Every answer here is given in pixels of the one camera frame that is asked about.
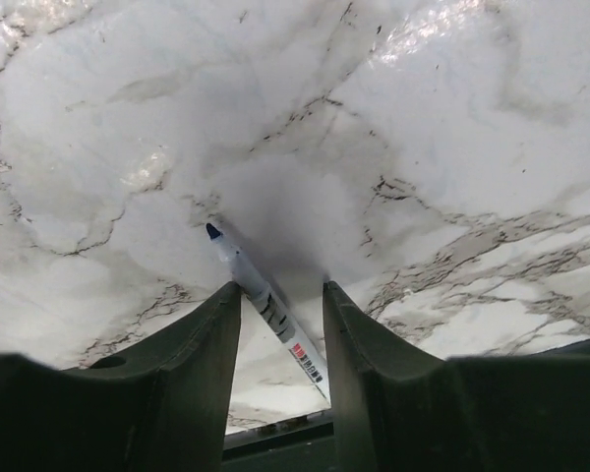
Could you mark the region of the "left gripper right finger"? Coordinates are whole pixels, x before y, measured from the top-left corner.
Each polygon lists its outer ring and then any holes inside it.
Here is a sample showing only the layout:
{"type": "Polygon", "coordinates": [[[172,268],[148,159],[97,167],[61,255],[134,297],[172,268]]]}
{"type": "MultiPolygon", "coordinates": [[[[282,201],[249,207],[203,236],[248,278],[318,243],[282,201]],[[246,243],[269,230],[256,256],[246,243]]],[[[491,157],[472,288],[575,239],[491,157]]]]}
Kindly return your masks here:
{"type": "Polygon", "coordinates": [[[330,281],[324,336],[345,471],[590,471],[590,339],[439,359],[330,281]]]}

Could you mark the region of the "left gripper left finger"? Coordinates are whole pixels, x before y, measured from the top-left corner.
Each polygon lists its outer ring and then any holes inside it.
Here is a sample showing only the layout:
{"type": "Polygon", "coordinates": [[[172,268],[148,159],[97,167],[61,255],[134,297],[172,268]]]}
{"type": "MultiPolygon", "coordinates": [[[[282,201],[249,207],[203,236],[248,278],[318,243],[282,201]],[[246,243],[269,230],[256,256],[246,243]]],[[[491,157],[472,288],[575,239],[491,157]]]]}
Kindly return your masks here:
{"type": "Polygon", "coordinates": [[[218,470],[240,326],[227,283],[86,369],[0,354],[0,471],[218,470]]]}

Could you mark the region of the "blue whiteboard marker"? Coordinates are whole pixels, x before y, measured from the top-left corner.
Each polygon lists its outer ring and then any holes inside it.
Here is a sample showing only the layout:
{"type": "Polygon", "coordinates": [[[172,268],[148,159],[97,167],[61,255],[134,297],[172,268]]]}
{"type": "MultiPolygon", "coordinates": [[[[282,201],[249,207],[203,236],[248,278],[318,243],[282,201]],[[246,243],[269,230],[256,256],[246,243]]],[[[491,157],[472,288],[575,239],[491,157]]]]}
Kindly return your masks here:
{"type": "Polygon", "coordinates": [[[242,248],[212,223],[206,224],[206,233],[233,281],[241,287],[257,313],[327,403],[330,403],[326,360],[274,290],[269,279],[262,275],[242,248]]]}

